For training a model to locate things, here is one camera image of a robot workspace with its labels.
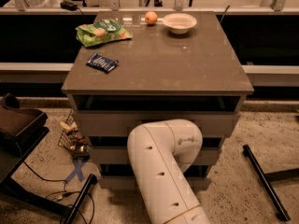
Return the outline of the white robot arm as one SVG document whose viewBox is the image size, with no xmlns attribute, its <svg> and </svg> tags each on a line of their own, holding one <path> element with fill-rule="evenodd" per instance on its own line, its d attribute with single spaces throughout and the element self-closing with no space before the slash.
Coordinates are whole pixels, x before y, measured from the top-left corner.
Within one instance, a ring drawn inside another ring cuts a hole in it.
<svg viewBox="0 0 299 224">
<path fill-rule="evenodd" d="M 151 224 L 211 224 L 184 172 L 202 147 L 199 128 L 186 119 L 141 124 L 127 151 Z"/>
</svg>

